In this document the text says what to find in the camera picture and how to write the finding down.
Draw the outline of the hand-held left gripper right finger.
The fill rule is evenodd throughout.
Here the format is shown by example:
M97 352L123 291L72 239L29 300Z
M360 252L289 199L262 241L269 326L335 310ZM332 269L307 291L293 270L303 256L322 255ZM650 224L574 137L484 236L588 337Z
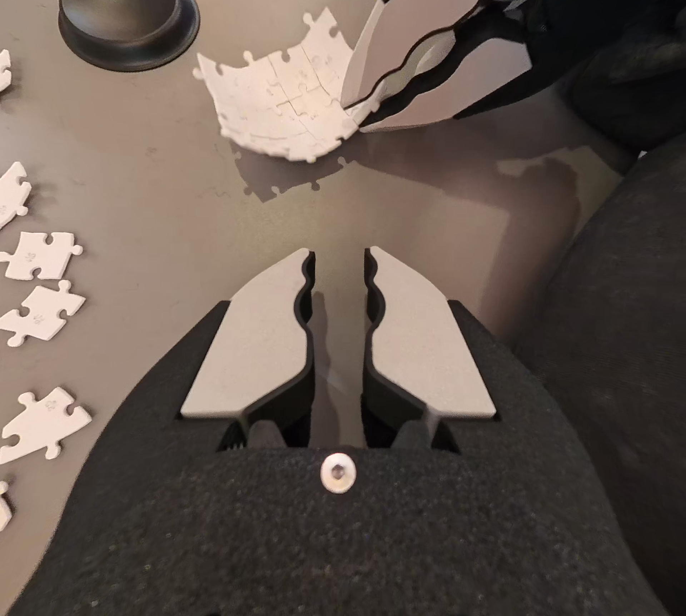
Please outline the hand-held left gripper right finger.
M362 424L367 447L420 428L430 447L457 447L460 425L497 422L497 408L446 295L384 251L364 252Z

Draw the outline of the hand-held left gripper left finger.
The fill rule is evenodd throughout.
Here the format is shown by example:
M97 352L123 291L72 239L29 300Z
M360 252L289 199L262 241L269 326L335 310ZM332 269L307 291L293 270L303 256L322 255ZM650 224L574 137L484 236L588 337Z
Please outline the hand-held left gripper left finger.
M315 253L301 248L235 293L181 406L183 418L229 418L245 435L270 421L288 447L308 446L314 282Z

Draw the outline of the curved assembled puzzle section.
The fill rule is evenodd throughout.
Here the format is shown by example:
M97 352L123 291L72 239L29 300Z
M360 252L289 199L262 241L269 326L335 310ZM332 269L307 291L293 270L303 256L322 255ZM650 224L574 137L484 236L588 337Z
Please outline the curved assembled puzzle section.
M245 51L238 68L197 54L193 75L209 91L223 137L256 154L313 163L351 138L379 102L341 105L353 50L329 8L316 18L304 13L303 22L308 32L285 51L259 59Z

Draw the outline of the spread of white puzzle pieces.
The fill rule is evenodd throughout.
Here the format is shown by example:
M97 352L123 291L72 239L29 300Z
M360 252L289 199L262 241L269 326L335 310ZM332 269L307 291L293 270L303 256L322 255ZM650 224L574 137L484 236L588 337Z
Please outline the spread of white puzzle pieces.
M19 348L28 339L49 341L66 325L66 321L84 306L85 297L74 293L65 278L66 269L83 248L69 232L22 231L12 251L1 252L3 278L16 282L47 280L54 285L35 285L18 308L1 314L1 340L8 348ZM90 423L90 414L73 406L73 397L57 387L47 397L33 392L18 397L21 411L1 429L1 465L5 466L36 452L45 459L56 458L63 440Z

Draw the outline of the person's right forearm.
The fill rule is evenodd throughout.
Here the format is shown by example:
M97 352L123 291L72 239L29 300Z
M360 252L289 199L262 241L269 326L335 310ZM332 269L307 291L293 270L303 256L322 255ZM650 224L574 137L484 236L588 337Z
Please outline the person's right forearm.
M657 0L570 83L571 109L626 149L685 133L685 0Z

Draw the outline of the black round puzzle stand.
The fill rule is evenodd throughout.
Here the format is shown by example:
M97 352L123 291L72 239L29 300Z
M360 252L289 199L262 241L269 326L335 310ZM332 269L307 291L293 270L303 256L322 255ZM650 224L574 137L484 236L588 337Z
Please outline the black round puzzle stand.
M184 54L200 28L195 0L58 0L65 45L100 69L135 73Z

